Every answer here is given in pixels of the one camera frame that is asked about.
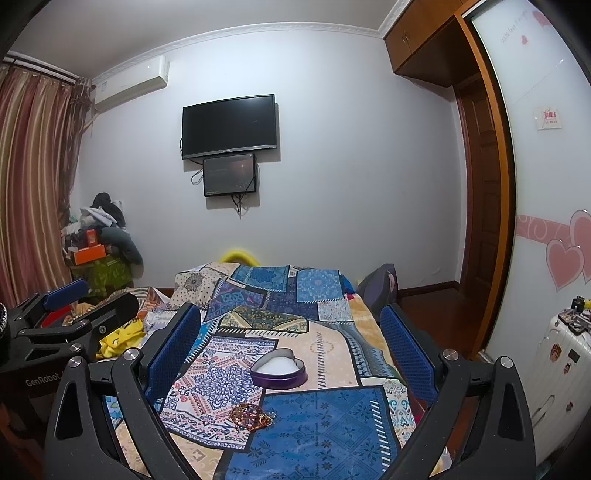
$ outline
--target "yellow object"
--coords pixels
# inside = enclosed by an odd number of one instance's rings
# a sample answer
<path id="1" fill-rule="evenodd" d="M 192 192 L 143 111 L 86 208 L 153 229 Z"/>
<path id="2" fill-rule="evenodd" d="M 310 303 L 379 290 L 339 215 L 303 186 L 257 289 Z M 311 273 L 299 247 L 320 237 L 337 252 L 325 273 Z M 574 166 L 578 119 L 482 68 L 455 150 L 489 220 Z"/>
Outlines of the yellow object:
<path id="1" fill-rule="evenodd" d="M 251 254 L 247 254 L 243 250 L 230 250 L 220 258 L 220 262 L 237 262 L 249 267 L 258 267 L 260 265 Z"/>
<path id="2" fill-rule="evenodd" d="M 137 347 L 144 335 L 142 320 L 132 320 L 100 340 L 100 351 L 96 354 L 96 358 L 102 360 L 119 356 L 128 348 Z"/>

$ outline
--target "bed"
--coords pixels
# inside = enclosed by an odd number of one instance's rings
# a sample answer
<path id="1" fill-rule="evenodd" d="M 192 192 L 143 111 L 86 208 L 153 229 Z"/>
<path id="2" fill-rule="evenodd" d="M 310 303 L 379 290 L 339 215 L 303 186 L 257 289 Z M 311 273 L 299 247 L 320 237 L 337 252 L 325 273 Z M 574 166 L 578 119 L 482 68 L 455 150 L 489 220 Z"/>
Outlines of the bed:
<path id="1" fill-rule="evenodd" d="M 415 429 L 379 326 L 336 270 L 211 262 L 178 273 L 170 299 L 128 291 L 143 342 L 184 302 L 201 310 L 184 374 L 155 408 L 203 479 L 378 479 Z M 308 380 L 282 391 L 253 385 L 250 367 L 283 347 L 304 361 Z M 274 413 L 273 424 L 238 430 L 229 414 L 243 402 Z M 130 467 L 148 475 L 116 399 L 107 404 Z"/>

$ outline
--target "small screen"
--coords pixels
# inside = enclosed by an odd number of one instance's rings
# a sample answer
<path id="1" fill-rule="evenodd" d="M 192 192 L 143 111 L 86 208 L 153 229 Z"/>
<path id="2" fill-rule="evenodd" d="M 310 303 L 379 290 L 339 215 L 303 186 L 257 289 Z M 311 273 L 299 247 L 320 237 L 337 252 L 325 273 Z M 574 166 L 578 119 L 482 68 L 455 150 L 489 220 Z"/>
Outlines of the small screen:
<path id="1" fill-rule="evenodd" d="M 203 160 L 203 193 L 206 197 L 255 191 L 254 155 L 232 155 Z"/>

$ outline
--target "crown molding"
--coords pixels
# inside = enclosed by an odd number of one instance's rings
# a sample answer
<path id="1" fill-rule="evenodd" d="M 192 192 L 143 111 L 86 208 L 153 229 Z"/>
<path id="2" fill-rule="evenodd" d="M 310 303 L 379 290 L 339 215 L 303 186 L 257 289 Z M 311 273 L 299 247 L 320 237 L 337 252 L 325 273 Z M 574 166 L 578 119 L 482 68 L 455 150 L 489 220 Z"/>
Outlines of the crown molding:
<path id="1" fill-rule="evenodd" d="M 246 33 L 258 33 L 258 32 L 270 32 L 279 30 L 317 30 L 317 31 L 328 31 L 337 33 L 349 33 L 354 35 L 364 35 L 366 37 L 382 38 L 382 35 L 373 28 L 354 27 L 352 25 L 340 25 L 333 23 L 321 23 L 321 22 L 275 22 L 275 23 L 262 23 L 257 25 L 243 25 L 240 27 L 223 28 L 221 30 L 214 30 L 211 32 L 200 33 L 191 37 L 181 38 L 175 40 L 166 45 L 153 48 L 145 53 L 137 55 L 136 57 L 126 60 L 113 68 L 107 70 L 104 73 L 96 76 L 93 80 L 95 85 L 99 85 L 104 82 L 107 78 L 111 77 L 115 73 L 119 73 L 122 70 L 128 69 L 133 65 L 149 60 L 153 57 L 163 55 L 169 51 L 176 50 L 177 48 L 187 47 L 195 43 L 201 43 L 208 40 L 215 40 L 217 38 L 231 37 L 233 35 L 242 35 Z"/>
<path id="2" fill-rule="evenodd" d="M 398 17 L 402 15 L 402 12 L 406 10 L 406 7 L 411 1 L 412 0 L 398 0 L 394 4 L 392 10 L 390 10 L 390 13 L 386 15 L 386 18 L 384 18 L 382 25 L 380 25 L 380 28 L 378 29 L 380 38 L 386 38 L 386 35 L 388 35 L 390 29 L 392 28 L 396 20 L 398 20 Z"/>

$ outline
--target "orange box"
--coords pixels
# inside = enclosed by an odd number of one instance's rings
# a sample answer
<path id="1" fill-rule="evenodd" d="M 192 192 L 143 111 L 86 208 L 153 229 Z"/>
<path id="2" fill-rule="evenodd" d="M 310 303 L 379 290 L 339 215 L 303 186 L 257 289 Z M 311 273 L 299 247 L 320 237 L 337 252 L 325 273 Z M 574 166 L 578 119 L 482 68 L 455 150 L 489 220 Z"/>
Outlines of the orange box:
<path id="1" fill-rule="evenodd" d="M 89 247 L 99 244 L 99 241 L 96 239 L 96 230 L 93 228 L 86 231 L 86 243 Z"/>
<path id="2" fill-rule="evenodd" d="M 81 265 L 82 263 L 92 262 L 98 258 L 106 257 L 104 245 L 95 245 L 94 247 L 82 248 L 74 252 L 74 263 Z"/>

